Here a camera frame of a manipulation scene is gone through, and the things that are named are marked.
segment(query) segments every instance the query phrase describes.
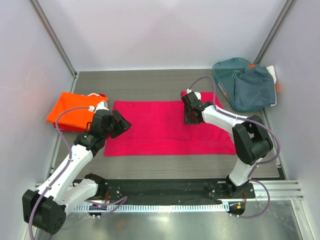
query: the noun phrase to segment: white wall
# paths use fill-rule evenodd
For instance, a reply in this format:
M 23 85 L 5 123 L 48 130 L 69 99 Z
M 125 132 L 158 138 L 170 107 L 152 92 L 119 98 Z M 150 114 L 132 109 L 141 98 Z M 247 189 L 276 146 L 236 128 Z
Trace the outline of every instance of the white wall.
M 262 64 L 274 65 L 282 91 L 268 116 L 282 145 L 282 161 L 297 179 L 320 236 L 320 1 L 296 1 Z
M 253 61 L 285 0 L 39 0 L 78 71 Z
M 56 131 L 46 117 L 72 76 L 27 0 L 0 2 L 0 238 L 20 240 L 22 195 L 45 180 Z

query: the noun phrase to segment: pink fabric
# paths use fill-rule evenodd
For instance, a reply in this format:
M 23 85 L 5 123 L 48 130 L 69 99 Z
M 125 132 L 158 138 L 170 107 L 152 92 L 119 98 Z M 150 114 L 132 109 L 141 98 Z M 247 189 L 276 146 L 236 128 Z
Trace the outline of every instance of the pink fabric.
M 212 102 L 211 92 L 201 96 L 202 102 Z M 222 107 L 218 98 L 216 104 Z M 115 101 L 113 108 L 132 127 L 117 138 L 107 139 L 105 156 L 236 154 L 226 131 L 206 123 L 184 124 L 182 100 Z

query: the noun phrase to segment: orange cloth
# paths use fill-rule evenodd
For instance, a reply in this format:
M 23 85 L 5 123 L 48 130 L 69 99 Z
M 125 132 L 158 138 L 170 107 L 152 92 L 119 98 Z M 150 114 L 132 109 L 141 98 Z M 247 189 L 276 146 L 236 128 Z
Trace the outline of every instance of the orange cloth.
M 75 107 L 97 106 L 101 101 L 107 101 L 108 98 L 101 95 L 79 95 L 70 92 L 63 92 L 47 117 L 49 123 L 56 127 L 56 120 L 64 111 Z M 94 113 L 87 109 L 77 109 L 67 112 L 59 120 L 59 128 L 64 131 L 83 132 L 86 129 L 87 122 L 92 121 Z

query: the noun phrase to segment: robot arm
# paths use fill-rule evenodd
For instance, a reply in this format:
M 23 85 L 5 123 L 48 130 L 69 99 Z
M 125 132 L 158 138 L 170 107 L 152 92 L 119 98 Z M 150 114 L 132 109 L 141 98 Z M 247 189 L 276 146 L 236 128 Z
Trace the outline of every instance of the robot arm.
M 68 188 L 84 166 L 105 146 L 108 137 L 116 138 L 131 127 L 131 123 L 117 110 L 111 112 L 103 101 L 91 110 L 94 110 L 94 114 L 90 130 L 79 134 L 74 141 L 71 160 L 68 155 L 36 191 L 29 189 L 22 197 L 23 218 L 28 223 L 37 199 L 45 193 L 36 209 L 32 225 L 51 235 L 59 231 L 67 215 L 76 206 L 88 198 L 102 196 L 105 193 L 105 179 L 92 173 L 86 175 L 77 186 L 70 190 Z
M 186 124 L 213 124 L 233 136 L 238 159 L 226 177 L 227 190 L 231 196 L 242 194 L 255 164 L 273 149 L 268 132 L 260 126 L 238 119 L 247 119 L 246 116 L 228 112 L 218 106 L 215 108 L 211 102 L 202 103 L 198 92 L 187 91 L 181 99 Z M 263 123 L 257 115 L 249 119 Z

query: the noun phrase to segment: teal plastic bin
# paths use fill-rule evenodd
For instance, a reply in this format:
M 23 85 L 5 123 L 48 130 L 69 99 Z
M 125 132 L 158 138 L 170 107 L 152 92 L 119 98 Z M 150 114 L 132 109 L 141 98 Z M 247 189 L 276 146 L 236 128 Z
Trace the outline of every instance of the teal plastic bin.
M 215 84 L 220 88 L 231 107 L 238 112 L 253 112 L 257 109 L 245 109 L 235 103 L 235 78 L 245 72 L 251 63 L 243 58 L 234 57 L 226 61 L 217 62 L 212 67 Z

